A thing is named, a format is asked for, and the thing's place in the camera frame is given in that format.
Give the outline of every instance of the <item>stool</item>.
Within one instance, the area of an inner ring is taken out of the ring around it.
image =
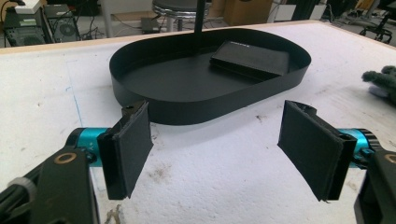
[[[360,35],[366,35],[367,32],[371,32],[376,34],[374,40],[377,41],[382,41],[384,36],[387,36],[388,39],[384,41],[384,43],[388,44],[390,43],[390,40],[392,39],[392,32],[384,29],[385,23],[387,23],[388,19],[390,17],[390,12],[385,15],[384,19],[379,23],[378,26],[368,26],[364,27],[364,29],[360,32]]]
[[[166,17],[167,32],[173,31],[173,21],[177,21],[177,30],[183,29],[183,20],[195,19],[197,0],[152,0],[152,10]],[[209,4],[205,4],[205,16],[209,13]]]

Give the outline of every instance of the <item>equipment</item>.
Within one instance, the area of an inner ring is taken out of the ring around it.
[[[352,162],[367,169],[355,202],[358,223],[396,223],[396,152],[382,148],[368,130],[337,130],[316,114],[310,105],[286,101],[278,145],[317,199],[339,199]]]
[[[4,31],[11,47],[52,43],[41,8],[35,14],[17,14],[11,7],[7,10]]]
[[[79,32],[73,13],[66,4],[44,7],[52,37],[56,43],[79,40]]]
[[[141,18],[141,22],[143,35],[158,34],[160,32],[160,27],[158,26],[157,20],[151,18]]]
[[[113,128],[78,128],[64,148],[0,192],[0,223],[99,223],[89,165],[103,164],[110,200],[131,197],[153,146],[146,102]]]

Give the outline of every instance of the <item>floor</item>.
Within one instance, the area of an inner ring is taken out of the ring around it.
[[[350,18],[347,15],[343,15],[335,20],[322,20],[328,22],[331,25],[347,30],[349,32],[358,34],[365,26],[378,25],[383,17],[372,17],[369,21],[362,20],[360,18]],[[161,28],[161,32],[166,32],[166,21],[164,17],[157,19],[157,22]],[[192,30],[194,21],[183,21],[183,30]],[[224,27],[227,26],[222,19],[218,18],[207,18],[204,21],[204,29]],[[396,21],[389,20],[385,25],[387,29],[396,34]],[[78,30],[80,35],[84,39],[95,39],[95,38],[106,38],[105,35],[105,24],[101,15],[95,17],[80,17],[78,19]],[[113,16],[113,32],[115,36],[127,36],[127,35],[142,35],[141,22],[139,18],[130,16],[125,17],[124,15]],[[374,38],[374,34],[367,34],[368,37]],[[9,48],[9,44],[4,40],[4,34],[0,34],[0,48]],[[392,39],[389,43],[396,47],[396,39]]]

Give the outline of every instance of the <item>black cable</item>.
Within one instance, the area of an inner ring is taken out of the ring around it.
[[[3,22],[3,9],[4,6],[9,3],[9,1],[6,1],[5,3],[3,3],[3,5],[1,6],[1,11],[0,11],[0,22]]]

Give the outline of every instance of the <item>desk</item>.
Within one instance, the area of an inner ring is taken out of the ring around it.
[[[151,123],[154,147],[130,200],[111,202],[92,169],[102,223],[355,223],[364,172],[349,169],[340,201],[316,201],[276,145],[285,100],[312,105],[336,128],[371,130],[396,150],[396,106],[368,92],[368,70],[396,49],[314,21],[247,26],[286,37],[311,57],[303,82],[228,115],[190,126]],[[0,49],[0,190],[62,148],[77,127],[120,118],[108,63],[120,47],[157,35]]]

